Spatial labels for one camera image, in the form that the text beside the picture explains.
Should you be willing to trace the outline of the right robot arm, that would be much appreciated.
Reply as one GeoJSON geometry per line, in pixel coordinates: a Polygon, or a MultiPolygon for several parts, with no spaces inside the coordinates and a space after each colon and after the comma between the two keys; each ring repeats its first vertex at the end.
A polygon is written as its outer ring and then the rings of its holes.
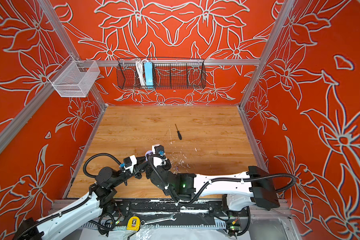
{"type": "Polygon", "coordinates": [[[267,210],[279,208],[278,193],[293,187],[294,175],[268,174],[257,166],[248,171],[226,176],[200,174],[174,174],[165,169],[167,158],[158,154],[146,154],[151,182],[175,205],[189,207],[200,197],[223,195],[229,211],[238,212],[256,205],[267,210]]]}

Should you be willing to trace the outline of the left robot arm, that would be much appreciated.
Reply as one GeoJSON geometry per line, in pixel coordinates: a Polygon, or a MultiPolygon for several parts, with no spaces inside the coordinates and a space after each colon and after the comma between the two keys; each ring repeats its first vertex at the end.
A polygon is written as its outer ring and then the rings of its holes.
{"type": "Polygon", "coordinates": [[[95,179],[95,183],[89,186],[89,191],[52,215],[34,220],[29,218],[21,223],[14,235],[15,240],[62,240],[79,227],[93,219],[108,216],[114,219],[117,211],[114,199],[117,193],[116,187],[126,184],[128,179],[135,177],[140,179],[151,161],[149,157],[153,153],[147,152],[144,157],[130,156],[125,162],[119,164],[119,169],[111,167],[102,168],[97,175],[89,174],[88,162],[83,166],[84,173],[95,179]]]}

